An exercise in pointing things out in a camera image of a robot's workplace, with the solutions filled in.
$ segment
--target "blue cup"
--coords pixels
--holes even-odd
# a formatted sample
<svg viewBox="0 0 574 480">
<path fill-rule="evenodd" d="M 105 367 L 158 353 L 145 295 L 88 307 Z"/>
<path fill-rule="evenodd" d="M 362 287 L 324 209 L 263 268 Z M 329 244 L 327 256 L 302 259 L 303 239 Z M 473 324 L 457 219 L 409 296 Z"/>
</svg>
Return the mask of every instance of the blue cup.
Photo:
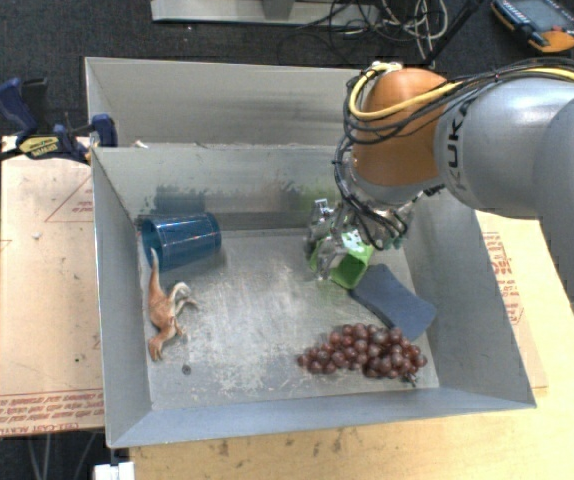
<svg viewBox="0 0 574 480">
<path fill-rule="evenodd" d="M 143 247 L 149 265 L 151 249 L 163 272 L 207 258 L 220 249 L 220 227 L 211 213 L 194 213 L 177 217 L 148 217 L 141 227 Z"/>
</svg>

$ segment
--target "sponge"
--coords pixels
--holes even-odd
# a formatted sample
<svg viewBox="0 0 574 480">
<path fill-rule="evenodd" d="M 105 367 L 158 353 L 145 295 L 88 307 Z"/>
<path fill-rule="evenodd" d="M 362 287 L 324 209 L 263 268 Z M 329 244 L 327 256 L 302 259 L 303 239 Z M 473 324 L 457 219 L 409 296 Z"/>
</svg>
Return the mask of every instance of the sponge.
<svg viewBox="0 0 574 480">
<path fill-rule="evenodd" d="M 405 288 L 387 265 L 370 265 L 349 294 L 388 327 L 399 327 L 410 341 L 436 316 L 436 307 Z"/>
</svg>

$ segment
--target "dark gray carpet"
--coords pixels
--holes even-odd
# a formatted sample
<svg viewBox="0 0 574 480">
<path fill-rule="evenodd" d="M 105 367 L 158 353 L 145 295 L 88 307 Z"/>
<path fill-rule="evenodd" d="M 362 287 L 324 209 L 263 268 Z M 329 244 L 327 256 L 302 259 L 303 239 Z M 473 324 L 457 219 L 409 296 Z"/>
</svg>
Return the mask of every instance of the dark gray carpet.
<svg viewBox="0 0 574 480">
<path fill-rule="evenodd" d="M 450 15 L 455 17 L 466 1 L 445 0 Z M 438 57 L 438 71 L 472 74 L 534 55 L 496 22 L 489 1 Z M 574 11 L 574 0 L 561 1 Z M 377 41 L 343 43 L 341 56 L 312 36 L 285 39 L 292 32 L 280 26 L 153 24 L 150 0 L 0 0 L 0 83 L 13 76 L 48 78 L 48 118 L 62 122 L 67 111 L 79 125 L 87 118 L 82 67 L 86 56 L 312 66 L 349 61 L 356 68 L 376 57 L 410 64 L 419 60 L 413 47 Z M 283 39 L 277 52 L 276 44 Z M 0 136 L 13 131 L 0 116 Z M 88 438 L 87 433 L 54 436 L 50 479 L 72 477 Z M 43 437 L 36 443 L 39 452 L 42 445 Z M 91 467 L 107 460 L 109 454 L 98 438 L 87 462 Z M 28 479 L 31 471 L 26 441 L 0 440 L 0 479 Z"/>
</svg>

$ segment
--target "electronic device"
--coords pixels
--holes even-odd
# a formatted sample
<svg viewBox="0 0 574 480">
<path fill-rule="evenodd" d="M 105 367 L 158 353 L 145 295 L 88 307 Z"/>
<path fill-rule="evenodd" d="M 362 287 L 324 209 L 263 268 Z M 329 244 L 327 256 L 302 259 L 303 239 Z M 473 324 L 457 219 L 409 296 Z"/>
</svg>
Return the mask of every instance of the electronic device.
<svg viewBox="0 0 574 480">
<path fill-rule="evenodd" d="M 493 0 L 491 9 L 519 40 L 541 52 L 574 48 L 574 15 L 556 0 Z"/>
</svg>

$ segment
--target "cardboard sheet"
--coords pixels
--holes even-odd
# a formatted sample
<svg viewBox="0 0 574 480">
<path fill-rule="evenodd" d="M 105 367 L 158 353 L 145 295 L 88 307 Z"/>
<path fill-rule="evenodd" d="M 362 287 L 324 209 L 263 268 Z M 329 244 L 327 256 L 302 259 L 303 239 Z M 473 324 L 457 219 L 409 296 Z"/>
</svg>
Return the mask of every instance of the cardboard sheet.
<svg viewBox="0 0 574 480">
<path fill-rule="evenodd" d="M 91 170 L 2 164 L 0 437 L 104 424 Z"/>
<path fill-rule="evenodd" d="M 520 295 L 521 290 L 529 289 L 531 284 L 538 286 L 538 273 L 543 265 L 553 269 L 540 224 L 536 220 L 508 219 L 483 212 L 476 212 L 476 216 L 514 329 L 520 356 L 527 370 L 529 384 L 532 388 L 547 387 L 547 377 L 534 345 Z M 512 252 L 517 250 L 529 251 L 531 254 L 526 256 L 530 261 L 523 259 L 515 265 Z"/>
</svg>

